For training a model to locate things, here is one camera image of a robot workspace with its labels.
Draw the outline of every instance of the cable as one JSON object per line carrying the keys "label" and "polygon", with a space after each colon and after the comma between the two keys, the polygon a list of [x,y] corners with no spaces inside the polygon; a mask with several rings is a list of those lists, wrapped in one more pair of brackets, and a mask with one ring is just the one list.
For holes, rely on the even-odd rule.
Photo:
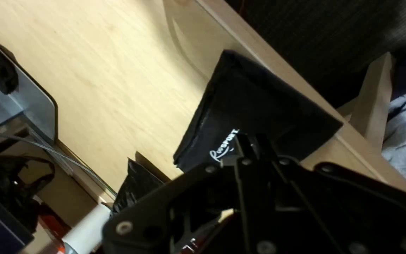
{"label": "cable", "polygon": [[32,139],[29,139],[29,138],[18,137],[18,135],[0,134],[0,137],[4,137],[4,138],[11,138],[11,139],[18,139],[18,141],[22,141],[22,142],[26,142],[26,144],[30,144],[30,145],[35,145],[35,147],[47,149],[49,152],[56,154],[56,155],[61,156],[63,159],[66,159],[66,161],[68,161],[68,162],[71,162],[71,163],[82,168],[84,171],[87,171],[87,173],[91,176],[91,179],[99,182],[99,185],[101,185],[102,187],[104,187],[104,186],[108,187],[108,189],[112,192],[112,194],[115,194],[115,196],[118,194],[111,186],[108,186],[108,185],[105,183],[105,180],[104,180],[99,175],[97,175],[97,173],[94,172],[92,168],[84,165],[82,162],[80,162],[80,161],[77,161],[77,159],[70,158],[68,155],[57,151],[57,149],[53,148],[53,147],[47,147],[47,145],[44,145],[44,144],[32,141]]}

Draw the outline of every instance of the logo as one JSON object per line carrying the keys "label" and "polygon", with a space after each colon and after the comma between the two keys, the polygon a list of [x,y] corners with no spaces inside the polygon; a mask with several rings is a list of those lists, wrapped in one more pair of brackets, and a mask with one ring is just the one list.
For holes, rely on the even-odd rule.
{"label": "logo", "polygon": [[226,139],[222,142],[222,145],[218,149],[209,151],[209,155],[221,162],[221,159],[229,154],[230,151],[235,151],[233,147],[230,147],[232,141],[236,138],[236,135],[240,132],[239,128],[233,128],[232,132],[226,137]]}

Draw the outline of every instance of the wooden surface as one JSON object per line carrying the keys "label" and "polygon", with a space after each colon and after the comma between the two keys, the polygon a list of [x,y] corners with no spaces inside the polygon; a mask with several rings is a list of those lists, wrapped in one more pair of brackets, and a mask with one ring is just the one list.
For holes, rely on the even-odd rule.
{"label": "wooden surface", "polygon": [[[168,176],[181,173],[173,154],[226,48],[264,63],[342,118],[225,1],[201,4],[208,11],[192,0],[0,1],[0,42],[56,97],[60,139],[115,189],[136,151]],[[406,189],[349,124],[305,165],[319,161]]]}
{"label": "wooden surface", "polygon": [[377,151],[383,151],[393,93],[393,56],[386,53],[367,72],[350,123]]}

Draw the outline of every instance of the screw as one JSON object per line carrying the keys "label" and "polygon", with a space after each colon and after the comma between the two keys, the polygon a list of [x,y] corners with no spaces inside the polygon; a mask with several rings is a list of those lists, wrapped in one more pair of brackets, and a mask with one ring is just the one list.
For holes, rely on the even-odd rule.
{"label": "screw", "polygon": [[135,227],[133,223],[126,220],[118,224],[116,231],[123,235],[123,234],[130,233],[133,227]]}
{"label": "screw", "polygon": [[242,161],[243,165],[250,165],[253,161],[250,158]]}
{"label": "screw", "polygon": [[278,162],[280,162],[280,165],[290,165],[291,163],[291,161],[288,158],[281,158]]}
{"label": "screw", "polygon": [[257,244],[259,254],[277,254],[277,247],[271,241],[260,241]]}
{"label": "screw", "polygon": [[208,166],[205,171],[207,171],[208,173],[214,173],[214,172],[216,172],[216,168],[215,168],[215,166]]}
{"label": "screw", "polygon": [[363,242],[359,242],[359,241],[355,241],[349,245],[349,251],[352,254],[369,254],[369,248],[363,244]]}
{"label": "screw", "polygon": [[322,168],[322,172],[332,173],[333,169],[332,168]]}

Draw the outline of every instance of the white object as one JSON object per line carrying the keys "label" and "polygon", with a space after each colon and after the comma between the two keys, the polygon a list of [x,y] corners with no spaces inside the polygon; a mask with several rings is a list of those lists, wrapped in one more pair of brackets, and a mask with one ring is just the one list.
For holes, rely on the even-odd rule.
{"label": "white object", "polygon": [[82,218],[64,238],[67,254],[90,254],[104,240],[102,230],[111,217],[111,209],[102,203]]}

